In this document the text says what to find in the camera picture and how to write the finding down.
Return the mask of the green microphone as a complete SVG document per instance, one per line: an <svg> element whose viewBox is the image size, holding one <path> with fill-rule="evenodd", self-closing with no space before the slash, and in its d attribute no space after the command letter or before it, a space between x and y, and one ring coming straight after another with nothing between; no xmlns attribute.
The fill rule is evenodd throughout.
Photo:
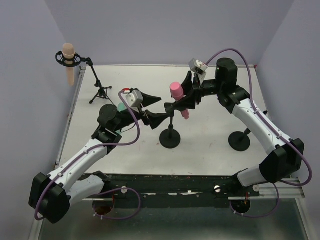
<svg viewBox="0 0 320 240"><path fill-rule="evenodd" d="M124 111L124 110L126 110L127 108L126 108L126 106L124 105L124 103L123 102L120 102L119 104L118 104L118 106L117 106L117 110L119 111L119 112L122 112L122 111Z"/></svg>

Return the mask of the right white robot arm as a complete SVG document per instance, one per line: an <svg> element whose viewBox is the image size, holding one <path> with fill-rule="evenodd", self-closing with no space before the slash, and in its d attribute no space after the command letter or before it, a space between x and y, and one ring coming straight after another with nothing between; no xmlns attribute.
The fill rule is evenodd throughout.
<svg viewBox="0 0 320 240"><path fill-rule="evenodd" d="M192 59L183 83L173 82L169 89L174 103L167 112L180 111L185 119L205 96L216 95L219 103L238 118L258 139L267 157L255 167L235 174L235 185L249 187L264 182L276 183L301 168L305 145L282 132L251 100L250 94L237 84L238 67L230 58L216 62L215 78L206 80L208 66Z"/></svg>

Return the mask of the pink microphone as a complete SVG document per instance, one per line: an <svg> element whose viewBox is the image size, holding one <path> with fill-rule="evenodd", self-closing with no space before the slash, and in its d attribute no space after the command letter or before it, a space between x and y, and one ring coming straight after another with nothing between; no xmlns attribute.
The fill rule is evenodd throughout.
<svg viewBox="0 0 320 240"><path fill-rule="evenodd" d="M171 97L177 102L184 97L184 90L179 82L173 82L169 86ZM181 112L182 117L185 120L189 119L189 111L183 110Z"/></svg>

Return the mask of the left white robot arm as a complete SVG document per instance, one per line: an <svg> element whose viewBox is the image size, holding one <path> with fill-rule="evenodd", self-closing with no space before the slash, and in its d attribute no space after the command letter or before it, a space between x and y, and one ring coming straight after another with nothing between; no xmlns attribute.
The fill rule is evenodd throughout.
<svg viewBox="0 0 320 240"><path fill-rule="evenodd" d="M161 101L161 97L124 88L118 93L124 109L105 104L99 110L98 127L85 146L65 164L48 174L38 173L32 180L28 204L37 221L55 224L69 211L72 204L101 193L105 183L99 176L88 180L80 177L96 162L116 147L135 144L141 135L139 121L157 128L168 118L166 113L152 113L145 108Z"/></svg>

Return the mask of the beige microphone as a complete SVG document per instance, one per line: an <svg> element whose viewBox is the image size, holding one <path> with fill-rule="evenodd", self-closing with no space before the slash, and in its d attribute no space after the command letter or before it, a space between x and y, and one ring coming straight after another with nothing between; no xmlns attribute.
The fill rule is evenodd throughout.
<svg viewBox="0 0 320 240"><path fill-rule="evenodd" d="M74 69L71 66L75 57L75 49L71 43L65 43L62 47L62 55L64 57L64 63L66 67L67 82L70 86L74 85Z"/></svg>

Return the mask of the black tripod shock-mount stand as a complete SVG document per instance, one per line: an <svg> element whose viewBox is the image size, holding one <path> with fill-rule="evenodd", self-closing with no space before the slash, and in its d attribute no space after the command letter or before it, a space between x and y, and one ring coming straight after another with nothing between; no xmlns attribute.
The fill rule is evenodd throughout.
<svg viewBox="0 0 320 240"><path fill-rule="evenodd" d="M62 51L59 51L55 54L55 60L62 66L67 67L67 65L64 62L64 57L63 57L63 53ZM91 60L90 57L81 57L78 53L75 53L74 58L73 58L73 64L71 65L71 67L77 67L79 66L81 63L86 63L86 65L88 65L92 72L93 75L95 77L95 84L94 86L96 88L98 88L97 93L95 94L95 96L89 101L89 104L92 104L95 99L99 98L99 99L103 99L103 100L107 100L110 101L112 105L115 105L114 102L110 99L110 97L108 96L108 90L112 89L112 86L107 86L107 87L103 87L100 79L97 76L97 73L95 71L94 68L94 64L93 61Z"/></svg>

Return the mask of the black round-base clip stand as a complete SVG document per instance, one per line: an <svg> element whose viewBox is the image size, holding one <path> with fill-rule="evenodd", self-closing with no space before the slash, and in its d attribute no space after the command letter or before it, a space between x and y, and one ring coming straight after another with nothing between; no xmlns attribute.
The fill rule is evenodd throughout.
<svg viewBox="0 0 320 240"><path fill-rule="evenodd" d="M165 103L164 108L166 112L169 114L170 122L168 128L163 130L159 136L160 144L167 149L176 148L181 142L181 135L177 130L174 129L173 120L175 113L173 110L170 110L172 107L172 103Z"/></svg>

